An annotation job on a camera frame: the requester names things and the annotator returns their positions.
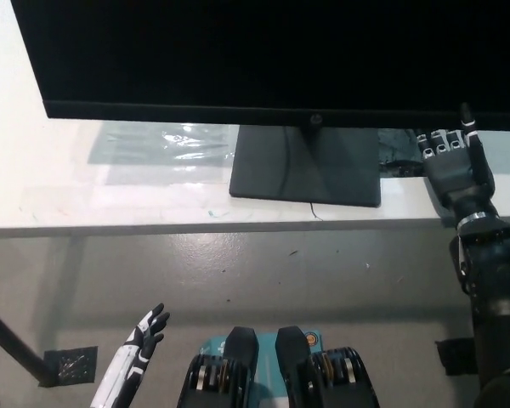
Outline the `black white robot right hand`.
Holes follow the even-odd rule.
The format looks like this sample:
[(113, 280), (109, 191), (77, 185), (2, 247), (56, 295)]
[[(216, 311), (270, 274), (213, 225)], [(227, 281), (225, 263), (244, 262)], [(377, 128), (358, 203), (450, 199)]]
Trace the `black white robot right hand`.
[(416, 136), (433, 196), (457, 227), (473, 218), (498, 216), (491, 202), (496, 190), (493, 172), (467, 103), (461, 104), (460, 124), (458, 130)]

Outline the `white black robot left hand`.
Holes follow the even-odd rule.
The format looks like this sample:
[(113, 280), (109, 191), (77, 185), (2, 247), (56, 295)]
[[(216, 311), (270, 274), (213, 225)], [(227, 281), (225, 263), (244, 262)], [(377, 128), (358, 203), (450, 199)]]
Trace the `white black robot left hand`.
[(157, 304), (134, 327), (116, 351), (90, 404), (91, 407), (128, 408), (142, 383), (156, 345), (164, 338), (170, 313)]

